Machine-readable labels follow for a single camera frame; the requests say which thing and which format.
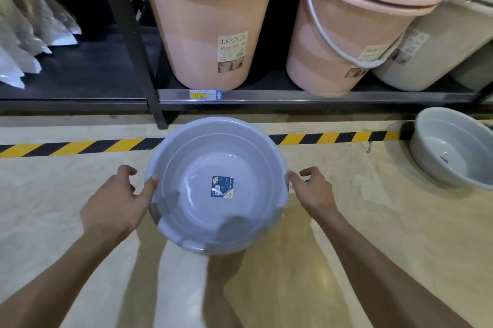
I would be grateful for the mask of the person's right hand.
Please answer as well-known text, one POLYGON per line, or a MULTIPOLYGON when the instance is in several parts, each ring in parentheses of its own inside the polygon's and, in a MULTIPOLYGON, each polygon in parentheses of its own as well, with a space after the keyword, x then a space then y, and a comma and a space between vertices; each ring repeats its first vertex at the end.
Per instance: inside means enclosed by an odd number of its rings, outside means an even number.
POLYGON ((317 167, 303 169, 298 175, 305 181, 305 194, 297 196, 298 200, 313 219, 327 222, 330 216, 338 213, 332 184, 317 167))

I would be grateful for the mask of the person's left hand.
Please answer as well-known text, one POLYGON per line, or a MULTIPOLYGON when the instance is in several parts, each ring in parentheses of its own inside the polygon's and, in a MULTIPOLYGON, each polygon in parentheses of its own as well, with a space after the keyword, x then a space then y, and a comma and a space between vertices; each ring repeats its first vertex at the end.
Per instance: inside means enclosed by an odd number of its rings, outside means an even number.
POLYGON ((140 224, 150 205, 136 202, 130 177, 137 170, 121 165, 81 209, 84 235, 102 238, 113 246, 125 240, 140 224))

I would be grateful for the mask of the light blue plastic basin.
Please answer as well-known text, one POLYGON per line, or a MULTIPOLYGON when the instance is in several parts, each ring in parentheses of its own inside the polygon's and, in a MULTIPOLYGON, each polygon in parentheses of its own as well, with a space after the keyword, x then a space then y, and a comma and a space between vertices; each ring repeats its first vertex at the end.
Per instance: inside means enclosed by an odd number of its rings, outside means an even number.
POLYGON ((247 249, 280 219, 288 201, 287 163, 274 141, 228 117, 191 121, 152 154, 158 175, 150 210, 157 229, 199 255, 247 249))

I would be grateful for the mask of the person's left forearm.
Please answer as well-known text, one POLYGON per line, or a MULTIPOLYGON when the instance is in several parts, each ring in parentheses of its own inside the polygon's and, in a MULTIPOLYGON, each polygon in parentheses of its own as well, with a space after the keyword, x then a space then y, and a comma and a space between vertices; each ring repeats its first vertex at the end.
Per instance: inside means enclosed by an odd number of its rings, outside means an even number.
POLYGON ((129 226, 103 224, 85 230, 57 261, 0 304, 0 328, 60 328, 91 275, 131 232, 129 226))

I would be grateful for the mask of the person's right forearm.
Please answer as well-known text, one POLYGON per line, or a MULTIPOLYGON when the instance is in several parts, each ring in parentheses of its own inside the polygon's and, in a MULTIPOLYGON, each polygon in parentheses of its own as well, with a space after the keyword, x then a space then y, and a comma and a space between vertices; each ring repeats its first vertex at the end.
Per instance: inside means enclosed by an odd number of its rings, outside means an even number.
POLYGON ((310 210, 374 328, 473 328, 393 263, 335 209, 310 210))

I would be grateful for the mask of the yellow black hazard tape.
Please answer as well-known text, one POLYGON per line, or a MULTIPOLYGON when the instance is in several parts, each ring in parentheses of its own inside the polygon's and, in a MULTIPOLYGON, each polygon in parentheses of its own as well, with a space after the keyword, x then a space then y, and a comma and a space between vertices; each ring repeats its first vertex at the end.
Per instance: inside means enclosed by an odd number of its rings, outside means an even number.
MULTIPOLYGON (((349 144, 410 140, 412 130, 270 134, 275 145, 349 144)), ((44 144, 0 144, 0 159, 151 151, 164 138, 125 138, 44 144)))

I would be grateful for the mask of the blue label sticker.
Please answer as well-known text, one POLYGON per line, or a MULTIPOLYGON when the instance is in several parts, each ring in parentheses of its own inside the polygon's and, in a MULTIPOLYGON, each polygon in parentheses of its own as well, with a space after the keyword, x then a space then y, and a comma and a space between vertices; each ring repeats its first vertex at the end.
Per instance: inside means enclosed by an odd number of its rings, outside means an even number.
POLYGON ((211 197, 213 198, 233 198, 234 178, 230 176, 212 177, 211 197))

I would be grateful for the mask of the yellow price tag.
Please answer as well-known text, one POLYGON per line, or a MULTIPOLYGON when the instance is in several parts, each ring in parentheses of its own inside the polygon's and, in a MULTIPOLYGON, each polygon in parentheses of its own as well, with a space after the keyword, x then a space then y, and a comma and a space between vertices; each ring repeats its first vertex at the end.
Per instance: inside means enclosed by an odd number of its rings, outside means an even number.
POLYGON ((221 101, 222 90, 190 90, 189 98, 194 101, 221 101))

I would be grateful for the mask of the black metal shelf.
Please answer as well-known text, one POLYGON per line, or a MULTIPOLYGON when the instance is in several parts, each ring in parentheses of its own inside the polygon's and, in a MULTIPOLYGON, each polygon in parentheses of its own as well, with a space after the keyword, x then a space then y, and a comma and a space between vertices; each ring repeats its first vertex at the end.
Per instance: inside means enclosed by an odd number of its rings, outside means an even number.
POLYGON ((317 99, 302 94, 285 70, 288 41, 294 25, 295 0, 270 0, 250 74, 233 94, 238 101, 218 105, 175 105, 164 95, 185 87, 172 74, 151 7, 143 0, 127 0, 134 12, 141 10, 139 37, 142 38, 151 74, 135 69, 132 53, 108 0, 61 0, 82 27, 77 45, 56 47, 42 55, 40 74, 28 74, 24 89, 0 82, 0 115, 78 115, 152 113, 158 125, 169 125, 178 113, 326 113, 333 118, 362 119, 364 113, 411 114, 425 105, 445 105, 468 114, 493 119, 493 102, 486 95, 473 94, 446 75, 431 89, 405 94, 367 74, 346 99, 317 99))

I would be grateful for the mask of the grey plastic basin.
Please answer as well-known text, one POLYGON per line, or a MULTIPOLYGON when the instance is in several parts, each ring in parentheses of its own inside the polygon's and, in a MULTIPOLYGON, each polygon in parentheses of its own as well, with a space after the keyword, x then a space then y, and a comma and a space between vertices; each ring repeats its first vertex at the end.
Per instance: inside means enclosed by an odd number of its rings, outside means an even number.
POLYGON ((493 130, 444 107, 422 110, 409 143, 416 164, 435 180, 493 191, 493 130))

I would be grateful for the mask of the pink plastic bucket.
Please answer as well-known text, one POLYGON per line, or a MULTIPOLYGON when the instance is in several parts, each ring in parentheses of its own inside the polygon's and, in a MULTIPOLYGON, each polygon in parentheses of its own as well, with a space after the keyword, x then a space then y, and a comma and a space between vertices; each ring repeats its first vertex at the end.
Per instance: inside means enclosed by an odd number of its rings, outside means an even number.
POLYGON ((193 90, 245 82, 269 0, 150 0, 176 79, 193 90))

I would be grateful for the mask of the cream plastic bucket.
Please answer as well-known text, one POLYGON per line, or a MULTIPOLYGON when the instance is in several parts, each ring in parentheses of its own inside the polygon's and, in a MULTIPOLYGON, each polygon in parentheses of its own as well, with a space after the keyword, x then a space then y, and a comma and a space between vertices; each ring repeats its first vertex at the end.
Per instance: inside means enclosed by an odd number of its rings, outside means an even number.
POLYGON ((493 39, 493 0, 447 0, 416 18, 397 50, 372 70, 386 85, 427 89, 493 39))

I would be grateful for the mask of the row of white packets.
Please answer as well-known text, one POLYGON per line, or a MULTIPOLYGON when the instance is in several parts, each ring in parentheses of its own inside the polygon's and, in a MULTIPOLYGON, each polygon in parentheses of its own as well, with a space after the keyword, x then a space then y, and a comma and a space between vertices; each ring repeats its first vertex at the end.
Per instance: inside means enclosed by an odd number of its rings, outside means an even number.
POLYGON ((25 74, 42 70, 38 55, 77 45, 82 34, 59 0, 0 0, 0 83, 24 89, 25 74))

